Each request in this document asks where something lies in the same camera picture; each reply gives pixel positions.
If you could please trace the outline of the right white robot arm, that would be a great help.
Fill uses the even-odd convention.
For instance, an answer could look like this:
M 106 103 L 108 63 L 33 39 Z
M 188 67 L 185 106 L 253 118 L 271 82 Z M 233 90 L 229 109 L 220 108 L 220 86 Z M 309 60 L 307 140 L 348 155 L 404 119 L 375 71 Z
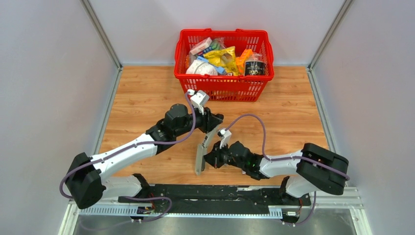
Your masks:
M 239 141 L 230 146 L 217 142 L 204 160 L 214 168 L 237 167 L 255 180 L 284 176 L 279 198 L 286 205 L 314 191 L 342 195 L 349 180 L 348 159 L 313 143 L 290 154 L 267 158 L 251 152 Z

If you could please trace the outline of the grey and black stapler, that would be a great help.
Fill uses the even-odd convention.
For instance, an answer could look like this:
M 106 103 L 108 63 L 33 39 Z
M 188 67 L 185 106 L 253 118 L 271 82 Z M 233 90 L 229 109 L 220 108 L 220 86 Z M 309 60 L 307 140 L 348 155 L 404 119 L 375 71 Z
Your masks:
M 200 175 L 205 170 L 205 159 L 204 155 L 207 154 L 208 147 L 212 142 L 214 136 L 217 134 L 220 125 L 214 127 L 214 129 L 208 132 L 202 143 L 198 144 L 196 158 L 195 158 L 195 167 L 194 172 L 196 175 Z

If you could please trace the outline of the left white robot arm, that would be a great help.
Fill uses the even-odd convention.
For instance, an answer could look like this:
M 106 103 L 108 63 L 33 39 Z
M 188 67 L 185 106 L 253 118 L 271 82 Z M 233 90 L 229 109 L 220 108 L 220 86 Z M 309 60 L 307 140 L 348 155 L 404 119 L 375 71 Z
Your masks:
M 77 154 L 60 183 L 66 186 L 79 209 L 86 209 L 104 198 L 127 196 L 138 203 L 148 200 L 150 190 L 144 177 L 135 173 L 125 178 L 113 178 L 119 170 L 143 159 L 156 156 L 175 144 L 184 142 L 194 130 L 207 134 L 224 120 L 223 114 L 214 114 L 207 107 L 190 109 L 174 104 L 154 126 L 134 140 L 107 152 Z

